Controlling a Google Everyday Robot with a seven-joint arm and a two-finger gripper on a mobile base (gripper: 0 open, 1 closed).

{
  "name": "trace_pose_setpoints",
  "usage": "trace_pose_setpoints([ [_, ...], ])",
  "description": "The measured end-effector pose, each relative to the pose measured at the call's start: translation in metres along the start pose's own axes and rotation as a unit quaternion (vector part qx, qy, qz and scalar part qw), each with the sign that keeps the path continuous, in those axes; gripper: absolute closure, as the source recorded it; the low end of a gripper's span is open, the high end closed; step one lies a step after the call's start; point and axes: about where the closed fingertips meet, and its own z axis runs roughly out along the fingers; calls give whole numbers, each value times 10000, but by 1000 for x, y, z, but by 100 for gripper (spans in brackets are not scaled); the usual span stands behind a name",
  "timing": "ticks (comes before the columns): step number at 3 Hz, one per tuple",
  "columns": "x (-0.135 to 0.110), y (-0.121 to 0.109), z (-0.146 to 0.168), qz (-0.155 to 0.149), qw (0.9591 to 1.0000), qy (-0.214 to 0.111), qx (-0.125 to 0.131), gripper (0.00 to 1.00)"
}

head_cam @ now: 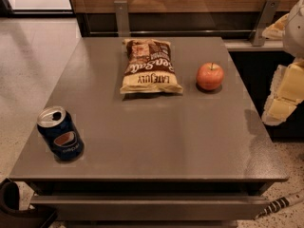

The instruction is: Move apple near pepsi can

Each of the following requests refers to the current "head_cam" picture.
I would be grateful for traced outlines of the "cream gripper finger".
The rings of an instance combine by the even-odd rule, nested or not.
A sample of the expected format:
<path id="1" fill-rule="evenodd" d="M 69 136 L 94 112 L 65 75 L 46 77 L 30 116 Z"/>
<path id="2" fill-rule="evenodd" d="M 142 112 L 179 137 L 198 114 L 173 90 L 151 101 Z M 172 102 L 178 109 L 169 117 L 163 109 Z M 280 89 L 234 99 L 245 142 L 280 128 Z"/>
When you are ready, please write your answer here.
<path id="1" fill-rule="evenodd" d="M 262 36 L 271 40 L 282 40 L 286 33 L 285 28 L 287 26 L 289 14 L 284 14 L 269 27 L 262 31 Z"/>
<path id="2" fill-rule="evenodd" d="M 280 125 L 303 101 L 304 60 L 295 59 L 288 66 L 277 67 L 261 119 L 266 125 Z"/>

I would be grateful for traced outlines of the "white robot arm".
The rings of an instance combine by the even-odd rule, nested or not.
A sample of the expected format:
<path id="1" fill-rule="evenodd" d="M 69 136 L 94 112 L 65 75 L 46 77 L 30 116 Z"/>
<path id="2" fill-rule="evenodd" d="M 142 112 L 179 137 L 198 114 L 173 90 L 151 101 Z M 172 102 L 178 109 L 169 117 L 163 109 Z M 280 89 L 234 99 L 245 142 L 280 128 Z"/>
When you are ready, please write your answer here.
<path id="1" fill-rule="evenodd" d="M 263 30 L 262 36 L 281 40 L 283 50 L 294 56 L 288 66 L 277 66 L 261 117 L 266 125 L 277 126 L 304 101 L 304 0 Z"/>

